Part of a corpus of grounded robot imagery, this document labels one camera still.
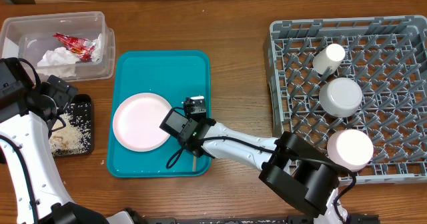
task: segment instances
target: white cup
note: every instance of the white cup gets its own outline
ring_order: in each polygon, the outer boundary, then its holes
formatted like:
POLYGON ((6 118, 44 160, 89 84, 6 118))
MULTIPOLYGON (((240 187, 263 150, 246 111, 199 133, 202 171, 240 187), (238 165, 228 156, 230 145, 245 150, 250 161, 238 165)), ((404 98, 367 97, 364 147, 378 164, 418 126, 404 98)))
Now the white cup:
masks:
POLYGON ((355 114, 362 102, 362 97, 360 86, 345 77, 328 82, 319 92, 320 105, 334 117, 349 117, 355 114))
POLYGON ((313 59, 313 68, 323 75, 328 67, 335 72, 346 56, 346 51, 339 44, 331 44, 319 52, 313 59))
POLYGON ((364 168, 374 154, 374 145, 367 134, 355 129, 334 133, 326 149, 333 162, 351 171, 364 168))

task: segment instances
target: white tissue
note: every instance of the white tissue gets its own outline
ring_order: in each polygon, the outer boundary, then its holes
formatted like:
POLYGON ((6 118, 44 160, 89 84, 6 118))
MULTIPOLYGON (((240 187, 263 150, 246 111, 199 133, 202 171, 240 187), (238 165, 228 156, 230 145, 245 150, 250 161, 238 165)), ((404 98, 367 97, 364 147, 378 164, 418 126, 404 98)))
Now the white tissue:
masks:
POLYGON ((93 62, 96 62, 101 58, 101 42, 102 42, 102 34, 99 34, 98 38, 93 40, 95 43, 95 49, 92 51, 91 58, 93 62))
MULTIPOLYGON (((58 47, 54 51, 46 51, 41 61, 38 62, 37 67, 50 67, 56 65, 70 65, 80 61, 76 55, 67 50, 65 47, 58 47)), ((58 68, 37 68, 38 74, 47 76, 55 75, 59 78, 74 77, 75 66, 58 67, 58 68)))

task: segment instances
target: white granules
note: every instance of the white granules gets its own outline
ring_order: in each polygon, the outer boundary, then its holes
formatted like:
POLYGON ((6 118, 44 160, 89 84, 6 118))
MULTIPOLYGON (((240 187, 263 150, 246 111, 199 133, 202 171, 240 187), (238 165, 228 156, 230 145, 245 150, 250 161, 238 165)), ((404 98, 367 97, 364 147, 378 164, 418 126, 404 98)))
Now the white granules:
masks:
MULTIPOLYGON (((65 128, 52 133, 49 143, 54 156, 70 155, 84 153, 89 145, 91 132, 88 128, 80 127, 84 121, 81 117, 76 117, 73 122, 73 117, 70 113, 64 113, 60 117, 67 124, 65 128)), ((62 123, 58 120, 52 129, 62 127, 62 123)))

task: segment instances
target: clear plastic container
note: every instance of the clear plastic container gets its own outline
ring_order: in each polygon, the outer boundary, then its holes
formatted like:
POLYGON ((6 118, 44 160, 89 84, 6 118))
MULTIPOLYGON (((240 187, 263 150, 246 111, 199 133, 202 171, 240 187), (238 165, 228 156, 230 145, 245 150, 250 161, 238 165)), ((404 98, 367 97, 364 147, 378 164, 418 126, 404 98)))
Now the clear plastic container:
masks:
MULTIPOLYGON (((48 78, 43 73, 58 75, 65 71, 69 73, 69 70, 74 74, 63 76, 62 79, 66 81, 107 79, 114 72, 114 32, 107 27, 104 14, 99 11, 12 17, 3 23, 0 32, 0 53, 2 58, 26 59, 35 66, 42 81, 48 78), (89 60, 70 65, 38 67, 37 63, 42 60, 46 51, 64 47, 62 42, 53 37, 56 33, 89 40, 94 40, 102 34, 101 57, 95 62, 89 60)), ((27 72, 33 78, 30 68, 27 72)))

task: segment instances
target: wood grain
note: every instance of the wood grain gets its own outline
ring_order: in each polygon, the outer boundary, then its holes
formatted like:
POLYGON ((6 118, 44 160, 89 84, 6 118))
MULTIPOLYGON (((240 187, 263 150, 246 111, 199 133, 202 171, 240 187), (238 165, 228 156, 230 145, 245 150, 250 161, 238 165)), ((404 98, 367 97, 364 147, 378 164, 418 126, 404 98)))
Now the wood grain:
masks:
MULTIPOLYGON (((211 60, 213 118, 232 129, 271 136, 272 107, 262 43, 272 21, 387 15, 427 16, 427 0, 238 0, 1 6, 8 17, 102 11, 115 31, 116 58, 131 50, 199 49, 211 60)), ((213 160, 201 177, 116 179, 107 157, 114 78, 75 83, 95 104, 95 151, 56 159, 74 200, 104 215, 132 207, 146 217, 178 219, 285 217, 297 211, 270 191, 256 171, 213 160)), ((16 222, 15 194, 0 165, 0 222, 16 222)), ((426 184, 363 185, 344 196, 351 212, 382 223, 425 223, 426 184)))

